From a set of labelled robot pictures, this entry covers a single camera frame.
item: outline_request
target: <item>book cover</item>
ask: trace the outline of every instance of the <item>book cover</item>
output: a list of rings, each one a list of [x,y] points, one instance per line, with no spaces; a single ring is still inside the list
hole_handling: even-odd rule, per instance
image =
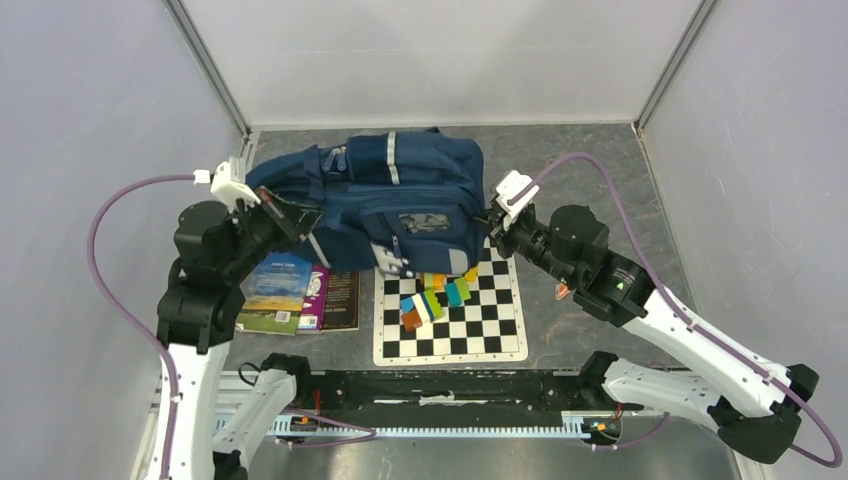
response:
[[[245,332],[294,334],[312,264],[291,253],[271,253],[253,271],[236,326]]]
[[[324,303],[324,331],[359,329],[359,272],[330,271]]]
[[[320,333],[324,323],[324,298],[327,293],[327,277],[329,271],[321,265],[312,267],[312,277],[309,287],[303,297],[303,307],[297,333]]]

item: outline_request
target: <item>purple book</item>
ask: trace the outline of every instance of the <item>purple book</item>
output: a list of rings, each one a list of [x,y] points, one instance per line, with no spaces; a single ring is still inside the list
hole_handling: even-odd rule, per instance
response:
[[[320,266],[312,267],[312,277],[306,295],[303,297],[303,308],[300,311],[300,320],[297,325],[297,333],[320,333],[324,323],[324,301],[327,293],[327,277],[329,271]]]

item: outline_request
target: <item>chessboard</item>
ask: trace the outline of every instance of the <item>chessboard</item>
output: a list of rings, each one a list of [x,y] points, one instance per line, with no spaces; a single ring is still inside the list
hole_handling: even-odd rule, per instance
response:
[[[374,275],[374,363],[380,367],[445,363],[520,362],[527,358],[527,334],[521,312],[518,276],[512,258],[503,259],[486,240],[471,298],[448,307],[436,292],[443,317],[407,332],[400,301],[421,293],[420,279]]]

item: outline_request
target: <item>barcode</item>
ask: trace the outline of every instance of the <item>barcode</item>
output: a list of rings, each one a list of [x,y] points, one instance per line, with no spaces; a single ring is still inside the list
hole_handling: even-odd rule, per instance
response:
[[[318,325],[318,317],[315,315],[301,315],[300,325],[303,327],[315,327]]]

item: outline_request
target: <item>blue backpack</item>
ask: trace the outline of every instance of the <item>blue backpack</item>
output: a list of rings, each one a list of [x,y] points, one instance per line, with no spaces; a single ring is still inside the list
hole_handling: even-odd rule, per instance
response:
[[[247,174],[283,199],[324,215],[294,251],[339,271],[462,274],[477,265],[485,231],[483,153],[438,129],[351,137],[282,155]]]

